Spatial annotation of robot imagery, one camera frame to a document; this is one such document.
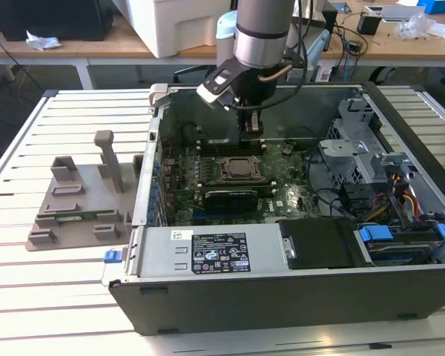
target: gray 3d printed part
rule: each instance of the gray 3d printed part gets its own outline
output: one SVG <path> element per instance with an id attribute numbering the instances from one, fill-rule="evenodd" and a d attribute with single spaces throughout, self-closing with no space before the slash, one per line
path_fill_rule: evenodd
<path id="1" fill-rule="evenodd" d="M 28 251 L 128 243 L 142 155 L 120 165 L 113 132 L 97 131 L 102 165 L 76 167 L 71 156 L 54 159 L 53 180 L 28 237 Z"/>

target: plastic bag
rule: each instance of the plastic bag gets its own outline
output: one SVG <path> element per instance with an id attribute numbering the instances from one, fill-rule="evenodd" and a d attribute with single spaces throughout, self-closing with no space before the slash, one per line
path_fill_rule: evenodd
<path id="1" fill-rule="evenodd" d="M 420 37 L 428 38 L 427 30 L 436 23 L 435 20 L 429 19 L 425 13 L 416 13 L 408 22 L 399 23 L 395 32 L 403 40 L 418 39 Z"/>

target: black box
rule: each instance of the black box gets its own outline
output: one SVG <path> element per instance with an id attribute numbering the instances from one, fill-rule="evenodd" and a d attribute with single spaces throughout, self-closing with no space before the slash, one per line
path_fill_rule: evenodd
<path id="1" fill-rule="evenodd" d="M 102 41 L 112 27 L 111 0 L 0 0 L 0 31 L 7 41 L 40 37 Z"/>
<path id="2" fill-rule="evenodd" d="M 361 35 L 373 36 L 378 30 L 379 22 L 381 20 L 380 16 L 371 16 L 365 13 L 361 13 L 359 22 L 357 23 L 357 31 Z"/>

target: warning label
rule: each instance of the warning label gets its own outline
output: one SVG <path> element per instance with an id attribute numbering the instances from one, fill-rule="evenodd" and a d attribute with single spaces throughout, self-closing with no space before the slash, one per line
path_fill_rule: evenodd
<path id="1" fill-rule="evenodd" d="M 193 235 L 192 249 L 191 270 L 195 274 L 251 271 L 243 232 Z"/>

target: metal bracket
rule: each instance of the metal bracket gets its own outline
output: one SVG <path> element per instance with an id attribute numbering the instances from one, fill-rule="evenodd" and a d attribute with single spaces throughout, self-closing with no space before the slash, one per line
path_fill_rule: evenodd
<path id="1" fill-rule="evenodd" d="M 170 93 L 168 84 L 153 84 L 150 87 L 150 105 L 155 108 L 170 102 Z"/>

